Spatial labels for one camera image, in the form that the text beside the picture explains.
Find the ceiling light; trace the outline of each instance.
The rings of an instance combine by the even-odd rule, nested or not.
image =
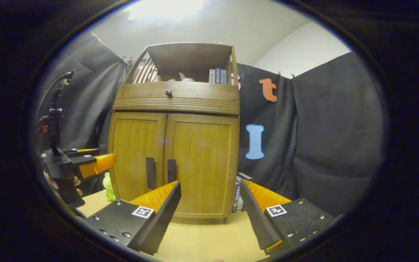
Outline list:
[[[129,11],[129,20],[146,16],[180,17],[186,13],[200,10],[202,5],[203,0],[142,0],[126,10]]]

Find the book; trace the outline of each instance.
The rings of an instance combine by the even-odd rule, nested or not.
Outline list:
[[[221,84],[227,84],[227,75],[224,69],[221,69]]]
[[[210,69],[209,70],[209,82],[210,83],[214,83],[215,81],[215,70],[214,69]]]
[[[240,183],[236,181],[236,189],[234,190],[234,203],[232,204],[232,213],[235,213],[237,211],[238,207],[238,200],[240,197]]]
[[[237,176],[240,177],[240,178],[242,178],[242,179],[248,180],[248,181],[253,181],[253,178],[247,176],[246,174],[244,174],[242,172],[237,173]]]
[[[244,174],[242,172],[237,173],[236,181],[238,181],[239,183],[241,183],[242,182],[242,179],[247,180],[247,181],[253,181],[253,178],[247,176],[246,174]],[[243,199],[241,197],[239,197],[237,210],[238,209],[241,209],[242,211],[246,211],[247,210],[247,208],[243,205]]]
[[[221,68],[220,67],[216,67],[216,69],[215,69],[215,78],[216,78],[216,81],[215,81],[215,83],[221,83]]]

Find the wooden table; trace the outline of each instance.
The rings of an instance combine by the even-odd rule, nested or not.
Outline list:
[[[78,210],[86,216],[110,204],[103,191],[83,199],[85,205]],[[258,246],[247,212],[240,211],[231,214],[227,225],[222,219],[174,217],[158,252],[148,256],[166,262],[250,262],[268,257]]]

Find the green toy frog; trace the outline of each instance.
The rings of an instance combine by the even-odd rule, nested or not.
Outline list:
[[[113,192],[113,185],[111,184],[111,178],[109,177],[109,172],[104,174],[103,179],[104,193],[106,194],[106,200],[112,202],[116,200],[116,197]]]

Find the black fabric curtain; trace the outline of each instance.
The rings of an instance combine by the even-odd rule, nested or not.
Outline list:
[[[379,83],[347,53],[291,80],[298,124],[297,197],[331,215],[351,208],[384,160]]]
[[[285,195],[296,196],[291,172],[296,146],[295,100],[288,78],[259,68],[237,64],[240,76],[240,148],[238,170],[251,176],[255,183]],[[273,94],[278,100],[271,102],[264,97],[260,80],[269,78],[276,85]],[[264,157],[247,159],[249,133],[246,126],[264,127],[261,149]]]
[[[115,95],[130,67],[131,63],[124,62],[93,33],[79,35],[60,52],[42,76],[40,88],[35,93],[35,101],[39,103],[33,108],[31,126],[35,126],[41,116],[48,114],[53,91],[59,86],[53,86],[46,93],[51,83],[75,69],[70,84],[64,88],[57,104],[63,109],[60,148],[99,148],[101,154],[107,153],[108,118]],[[34,139],[36,146],[33,153],[37,159],[43,150],[48,149],[48,143],[44,134]],[[41,164],[35,162],[38,171],[42,172]],[[98,192],[103,188],[102,180],[102,176],[85,179],[79,188],[84,195]]]

